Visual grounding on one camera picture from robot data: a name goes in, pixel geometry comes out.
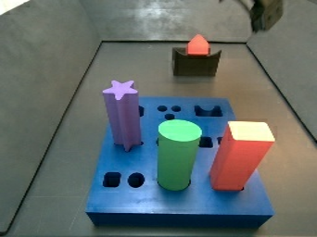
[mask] black base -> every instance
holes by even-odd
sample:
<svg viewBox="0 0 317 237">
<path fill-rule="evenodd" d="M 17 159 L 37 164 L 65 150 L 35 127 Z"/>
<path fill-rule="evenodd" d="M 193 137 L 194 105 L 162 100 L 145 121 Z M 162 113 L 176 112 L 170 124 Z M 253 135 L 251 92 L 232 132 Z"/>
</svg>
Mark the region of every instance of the black base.
<svg viewBox="0 0 317 237">
<path fill-rule="evenodd" d="M 174 75 L 215 77 L 223 51 L 208 56 L 189 56 L 186 48 L 174 48 Z"/>
</svg>

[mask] red rectangular prism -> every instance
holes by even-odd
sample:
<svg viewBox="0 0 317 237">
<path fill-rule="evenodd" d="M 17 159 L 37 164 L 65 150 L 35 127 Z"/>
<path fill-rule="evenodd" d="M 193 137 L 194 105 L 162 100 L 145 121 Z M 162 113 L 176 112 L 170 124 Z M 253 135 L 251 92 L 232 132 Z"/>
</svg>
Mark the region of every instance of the red rectangular prism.
<svg viewBox="0 0 317 237">
<path fill-rule="evenodd" d="M 215 190 L 240 191 L 276 139 L 265 122 L 229 121 L 211 169 Z"/>
</svg>

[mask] red block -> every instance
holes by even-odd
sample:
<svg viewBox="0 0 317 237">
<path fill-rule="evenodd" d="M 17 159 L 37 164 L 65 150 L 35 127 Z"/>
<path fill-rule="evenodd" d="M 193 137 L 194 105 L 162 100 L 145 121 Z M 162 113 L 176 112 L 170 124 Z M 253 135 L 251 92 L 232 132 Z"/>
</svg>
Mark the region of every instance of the red block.
<svg viewBox="0 0 317 237">
<path fill-rule="evenodd" d="M 197 34 L 188 44 L 186 53 L 190 56 L 208 56 L 209 52 L 209 42 L 201 34 Z"/>
<path fill-rule="evenodd" d="M 231 121 L 211 169 L 215 190 L 240 191 L 276 139 L 265 122 Z"/>
</svg>

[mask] square hole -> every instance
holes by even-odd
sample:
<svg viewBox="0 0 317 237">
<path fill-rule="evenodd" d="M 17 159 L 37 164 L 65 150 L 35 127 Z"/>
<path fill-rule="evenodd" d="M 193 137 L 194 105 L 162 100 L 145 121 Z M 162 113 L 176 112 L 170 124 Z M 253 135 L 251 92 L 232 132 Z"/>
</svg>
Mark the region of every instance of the square hole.
<svg viewBox="0 0 317 237">
<path fill-rule="evenodd" d="M 109 172 L 105 175 L 104 186 L 117 188 L 121 184 L 122 174 L 120 172 Z"/>
</svg>

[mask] hole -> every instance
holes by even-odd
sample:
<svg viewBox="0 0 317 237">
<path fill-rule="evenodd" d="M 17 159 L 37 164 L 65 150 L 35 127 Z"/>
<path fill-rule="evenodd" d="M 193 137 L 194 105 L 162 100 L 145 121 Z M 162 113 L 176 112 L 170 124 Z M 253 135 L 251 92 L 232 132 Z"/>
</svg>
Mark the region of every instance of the hole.
<svg viewBox="0 0 317 237">
<path fill-rule="evenodd" d="M 166 120 L 173 120 L 176 118 L 174 114 L 166 114 L 165 115 Z"/>
<path fill-rule="evenodd" d="M 220 106 L 216 106 L 212 110 L 205 110 L 201 106 L 194 106 L 194 114 L 199 117 L 223 117 L 224 111 Z"/>
<path fill-rule="evenodd" d="M 181 111 L 181 107 L 180 106 L 173 106 L 173 110 L 174 110 L 174 112 L 180 112 Z"/>
<path fill-rule="evenodd" d="M 221 144 L 224 137 L 217 137 L 219 144 Z"/>
<path fill-rule="evenodd" d="M 144 107 L 140 106 L 140 114 L 141 114 L 141 117 L 144 117 Z"/>
<path fill-rule="evenodd" d="M 211 137 L 201 137 L 200 147 L 204 147 L 204 148 L 213 147 L 213 140 Z"/>
<path fill-rule="evenodd" d="M 121 184 L 122 174 L 120 172 L 109 172 L 105 175 L 104 186 L 117 188 Z"/>
<path fill-rule="evenodd" d="M 192 185 L 192 180 L 190 180 L 189 185 L 186 186 L 186 188 L 185 188 L 184 190 L 186 190 L 186 189 L 190 187 L 190 185 Z"/>
<path fill-rule="evenodd" d="M 158 107 L 158 111 L 165 112 L 166 110 L 168 110 L 168 107 L 166 107 L 166 106 L 160 106 L 160 107 Z"/>
<path fill-rule="evenodd" d="M 141 173 L 133 173 L 133 174 L 129 176 L 128 182 L 129 182 L 129 185 L 130 185 L 133 188 L 140 188 L 140 187 L 142 187 L 144 182 L 145 182 L 144 175 L 142 175 Z"/>
</svg>

